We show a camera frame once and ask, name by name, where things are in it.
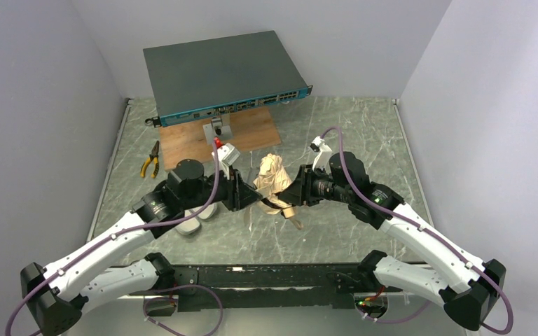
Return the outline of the beige umbrella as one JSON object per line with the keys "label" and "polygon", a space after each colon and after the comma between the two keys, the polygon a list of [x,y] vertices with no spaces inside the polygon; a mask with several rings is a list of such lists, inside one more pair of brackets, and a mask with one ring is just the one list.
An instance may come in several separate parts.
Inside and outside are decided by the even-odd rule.
{"label": "beige umbrella", "polygon": [[256,190],[262,194],[262,200],[254,206],[269,216],[281,216],[297,230],[304,228],[299,220],[296,207],[278,200],[277,193],[287,188],[292,180],[289,177],[280,155],[267,154],[261,159],[259,173],[254,181]]}

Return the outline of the beige umbrella case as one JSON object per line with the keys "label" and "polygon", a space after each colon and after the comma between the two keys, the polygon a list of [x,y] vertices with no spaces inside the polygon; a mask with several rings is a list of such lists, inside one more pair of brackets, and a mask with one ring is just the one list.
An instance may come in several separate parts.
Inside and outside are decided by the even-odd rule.
{"label": "beige umbrella case", "polygon": [[201,227],[202,223],[211,219],[217,211],[217,204],[209,205],[205,210],[202,210],[197,216],[185,220],[175,227],[175,230],[183,235],[189,236],[195,234]]}

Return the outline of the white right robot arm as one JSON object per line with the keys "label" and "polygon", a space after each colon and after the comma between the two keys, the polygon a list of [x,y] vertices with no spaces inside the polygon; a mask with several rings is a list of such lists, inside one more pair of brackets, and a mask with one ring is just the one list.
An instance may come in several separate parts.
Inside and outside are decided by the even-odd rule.
{"label": "white right robot arm", "polygon": [[477,331],[500,299],[505,266],[487,262],[460,248],[405,202],[393,189],[370,180],[364,163],[345,151],[329,159],[330,171],[302,165],[294,181],[277,193],[297,207],[322,200],[341,202],[356,219],[389,235],[417,253],[431,268],[410,265],[382,251],[371,251],[359,264],[365,286],[394,287],[442,307],[456,324]]}

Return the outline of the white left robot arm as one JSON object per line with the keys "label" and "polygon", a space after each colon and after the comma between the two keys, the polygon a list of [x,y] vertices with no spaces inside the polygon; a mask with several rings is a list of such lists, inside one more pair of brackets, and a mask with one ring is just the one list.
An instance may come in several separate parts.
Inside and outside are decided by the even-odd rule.
{"label": "white left robot arm", "polygon": [[23,305],[42,335],[61,335],[90,310],[120,296],[161,291],[174,285],[174,269],[161,253],[150,253],[127,267],[113,264],[194,217],[222,203],[239,211],[262,200],[240,172],[220,161],[205,176],[196,160],[182,160],[153,191],[108,230],[69,255],[42,266],[36,262],[20,272]]}

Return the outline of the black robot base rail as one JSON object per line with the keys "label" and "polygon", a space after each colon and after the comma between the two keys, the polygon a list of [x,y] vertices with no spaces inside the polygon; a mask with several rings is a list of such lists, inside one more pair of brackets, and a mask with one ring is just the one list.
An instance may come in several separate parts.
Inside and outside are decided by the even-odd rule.
{"label": "black robot base rail", "polygon": [[216,308],[353,309],[384,288],[357,262],[264,265],[174,265],[174,285],[141,290],[171,295],[179,312]]}

